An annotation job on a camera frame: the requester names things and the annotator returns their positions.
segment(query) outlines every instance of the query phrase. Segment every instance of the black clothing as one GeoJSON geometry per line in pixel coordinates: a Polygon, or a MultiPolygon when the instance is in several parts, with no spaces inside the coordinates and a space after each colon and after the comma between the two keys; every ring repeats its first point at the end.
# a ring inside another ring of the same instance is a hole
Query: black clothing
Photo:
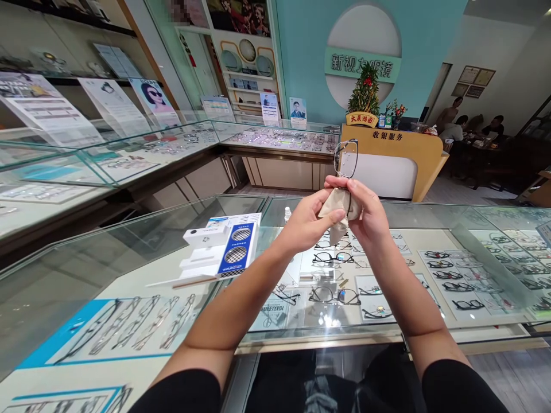
{"type": "MultiPolygon", "coordinates": [[[[246,413],[507,413],[488,384],[454,360],[431,364],[419,382],[413,363],[392,347],[370,364],[360,383],[315,375],[315,352],[263,354],[246,413]]],[[[130,413],[217,413],[220,385],[204,370],[175,373],[149,389],[130,413]]]]}
{"type": "Polygon", "coordinates": [[[497,132],[498,133],[498,136],[501,136],[503,135],[503,133],[505,133],[505,128],[503,127],[503,125],[500,123],[499,125],[497,125],[495,128],[492,128],[492,125],[488,125],[486,126],[483,130],[482,130],[482,133],[486,136],[488,136],[488,134],[490,132],[497,132]]]}

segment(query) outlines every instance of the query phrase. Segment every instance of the teal wall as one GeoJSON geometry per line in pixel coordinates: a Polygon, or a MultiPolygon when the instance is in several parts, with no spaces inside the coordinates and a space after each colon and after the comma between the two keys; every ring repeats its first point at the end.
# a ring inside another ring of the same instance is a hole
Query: teal wall
{"type": "MultiPolygon", "coordinates": [[[[468,0],[379,0],[395,22],[402,40],[402,67],[388,98],[408,108],[405,116],[419,117],[448,47],[459,27],[468,0]]],[[[287,96],[304,98],[311,122],[341,124],[346,111],[329,92],[324,56],[335,22],[354,0],[276,0],[279,50],[287,96]]]]}

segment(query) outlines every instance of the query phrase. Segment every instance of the poster of man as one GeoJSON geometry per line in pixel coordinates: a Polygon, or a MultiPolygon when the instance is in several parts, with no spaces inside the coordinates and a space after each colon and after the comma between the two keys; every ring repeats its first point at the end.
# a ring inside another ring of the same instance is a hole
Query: poster of man
{"type": "Polygon", "coordinates": [[[215,29],[270,37],[266,0],[207,0],[215,29]]]}

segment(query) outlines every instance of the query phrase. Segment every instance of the black sleeve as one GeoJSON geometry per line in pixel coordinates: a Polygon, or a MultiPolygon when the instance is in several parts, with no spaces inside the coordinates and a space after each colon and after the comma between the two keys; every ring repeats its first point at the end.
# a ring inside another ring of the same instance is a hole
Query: black sleeve
{"type": "Polygon", "coordinates": [[[428,366],[422,387],[429,413],[508,413],[484,379],[456,360],[438,360],[428,366]]]}
{"type": "Polygon", "coordinates": [[[220,398],[220,384],[211,372],[184,370],[148,389],[129,413],[218,413],[220,398]]]}

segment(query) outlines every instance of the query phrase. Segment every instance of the hand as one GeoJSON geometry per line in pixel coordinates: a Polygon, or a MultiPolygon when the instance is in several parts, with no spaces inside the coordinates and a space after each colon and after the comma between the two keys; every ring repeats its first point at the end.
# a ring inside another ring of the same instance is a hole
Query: hand
{"type": "Polygon", "coordinates": [[[360,218],[349,221],[348,224],[364,249],[390,236],[389,221],[383,204],[379,201],[377,194],[363,183],[358,180],[328,176],[325,178],[324,187],[326,189],[348,188],[354,199],[362,206],[360,218]]]}
{"type": "Polygon", "coordinates": [[[303,198],[272,245],[292,255],[312,248],[325,231],[346,215],[344,209],[335,209],[328,216],[317,218],[321,206],[327,201],[332,190],[322,189],[303,198]]]}

